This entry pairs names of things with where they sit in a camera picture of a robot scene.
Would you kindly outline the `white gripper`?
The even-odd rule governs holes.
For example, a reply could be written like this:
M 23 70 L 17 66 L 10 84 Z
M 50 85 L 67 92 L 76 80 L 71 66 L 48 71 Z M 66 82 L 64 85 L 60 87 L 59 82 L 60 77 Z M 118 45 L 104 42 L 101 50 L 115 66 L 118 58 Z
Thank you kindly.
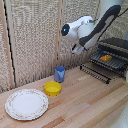
M 79 44 L 75 44 L 72 48 L 72 53 L 80 55 L 83 51 L 86 51 L 86 48 L 82 47 Z

